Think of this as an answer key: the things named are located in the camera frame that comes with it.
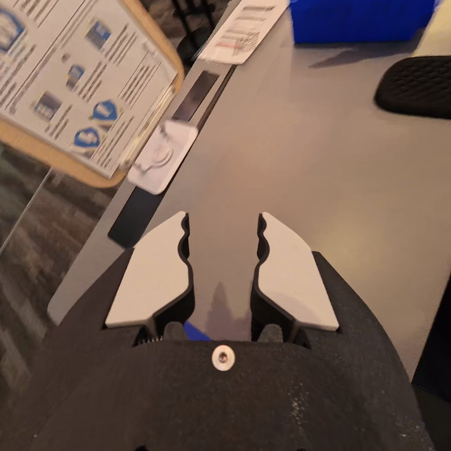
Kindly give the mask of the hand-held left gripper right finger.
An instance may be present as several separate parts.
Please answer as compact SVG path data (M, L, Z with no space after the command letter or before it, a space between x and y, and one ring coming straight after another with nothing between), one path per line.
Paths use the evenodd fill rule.
M296 341L304 329L337 332L339 321L310 246L268 212L258 215L257 258L251 287L251 340L266 326Z

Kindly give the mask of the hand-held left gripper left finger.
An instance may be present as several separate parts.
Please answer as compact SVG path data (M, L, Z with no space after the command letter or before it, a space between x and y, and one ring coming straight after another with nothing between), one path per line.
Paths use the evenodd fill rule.
M138 241L106 316L107 328L143 326L160 339L169 323L184 324L191 317L189 235L189 214L180 211Z

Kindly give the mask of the blue plastic bin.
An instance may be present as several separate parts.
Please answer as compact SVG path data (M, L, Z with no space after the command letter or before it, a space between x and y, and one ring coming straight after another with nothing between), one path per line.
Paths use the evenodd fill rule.
M424 28L434 0L294 0L290 14L298 44L409 41Z
M190 341L211 341L211 339L205 333L203 333L189 321L186 321L183 327Z

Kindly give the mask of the black sign stand with pole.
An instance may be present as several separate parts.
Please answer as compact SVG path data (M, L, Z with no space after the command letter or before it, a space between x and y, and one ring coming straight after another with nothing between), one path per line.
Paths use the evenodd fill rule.
M185 9L181 7L178 0L172 0L171 2L175 9L173 16L180 20L185 33L184 37L178 43L176 50L183 65L191 68L216 27L213 18L213 12L216 7L207 0L199 1L199 5L197 6L194 1L186 0ZM192 30L187 19L191 15L204 16L208 25Z

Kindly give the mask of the paper sheet in plastic sleeve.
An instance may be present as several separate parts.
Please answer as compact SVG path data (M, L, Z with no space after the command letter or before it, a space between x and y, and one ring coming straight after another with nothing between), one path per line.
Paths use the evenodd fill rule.
M227 65L244 64L288 6L287 0L241 1L198 58Z

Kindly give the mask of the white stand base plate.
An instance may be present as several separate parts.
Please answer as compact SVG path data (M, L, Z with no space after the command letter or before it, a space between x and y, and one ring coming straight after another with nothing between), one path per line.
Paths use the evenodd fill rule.
M198 136L188 123L165 120L152 133L131 166L127 181L150 194L161 194Z

